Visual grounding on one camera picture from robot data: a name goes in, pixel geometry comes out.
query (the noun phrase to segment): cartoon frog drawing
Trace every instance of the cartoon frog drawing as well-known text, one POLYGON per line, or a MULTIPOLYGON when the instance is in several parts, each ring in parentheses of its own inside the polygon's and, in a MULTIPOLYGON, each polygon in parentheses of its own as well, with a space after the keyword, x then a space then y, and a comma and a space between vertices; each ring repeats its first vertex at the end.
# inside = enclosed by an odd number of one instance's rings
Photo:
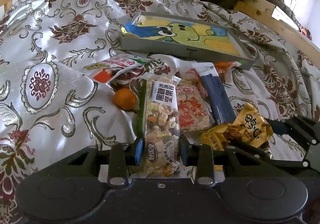
POLYGON ((215 26, 208 27, 210 29, 199 34, 196 30, 197 24, 194 26, 186 25, 186 23, 172 22, 166 26, 140 26, 132 23, 125 25, 126 33, 132 33, 144 39, 158 40, 171 43, 179 43, 187 46, 194 46, 203 49, 216 50, 217 45, 222 46, 223 50, 226 46, 232 46, 228 37, 227 31, 215 26))
POLYGON ((207 30, 206 35, 198 35, 193 27, 182 25, 180 23, 171 23, 168 26, 158 26, 161 29, 158 33, 165 38, 159 39, 160 41, 177 42, 179 44, 208 48, 206 44, 207 40, 220 41, 224 43, 229 43, 227 36, 216 36, 214 31, 207 30))

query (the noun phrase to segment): bedspread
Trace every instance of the bedspread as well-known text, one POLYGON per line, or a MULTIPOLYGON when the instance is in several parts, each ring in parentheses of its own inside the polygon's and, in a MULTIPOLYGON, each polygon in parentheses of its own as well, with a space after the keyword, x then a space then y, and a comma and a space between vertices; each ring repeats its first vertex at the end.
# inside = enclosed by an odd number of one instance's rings
MULTIPOLYGON (((278 34, 241 12, 199 0, 18 0, 0 21, 0 223, 16 222, 17 184, 26 176, 86 147, 132 142, 132 119, 112 103, 114 90, 140 90, 146 69, 175 75, 183 61, 156 60, 110 85, 78 72, 120 48, 120 27, 137 12, 175 14, 231 28, 255 59, 233 68, 225 90, 235 112, 249 102, 266 118, 295 113, 319 120, 320 72, 278 34)), ((273 135, 274 159, 301 160, 290 136, 273 135)))

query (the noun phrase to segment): mixed nuts bag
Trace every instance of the mixed nuts bag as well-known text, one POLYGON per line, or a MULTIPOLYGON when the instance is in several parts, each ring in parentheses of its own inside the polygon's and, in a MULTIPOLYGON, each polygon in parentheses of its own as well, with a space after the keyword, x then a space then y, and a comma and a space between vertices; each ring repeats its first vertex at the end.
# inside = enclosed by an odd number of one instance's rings
POLYGON ((180 169, 179 114, 176 86, 180 78, 145 73, 147 81, 143 116, 145 153, 143 168, 147 175, 169 177, 180 169))
POLYGON ((106 84, 121 73, 152 61, 154 59, 142 58, 132 54, 116 54, 104 61, 89 64, 80 71, 93 81, 106 84))

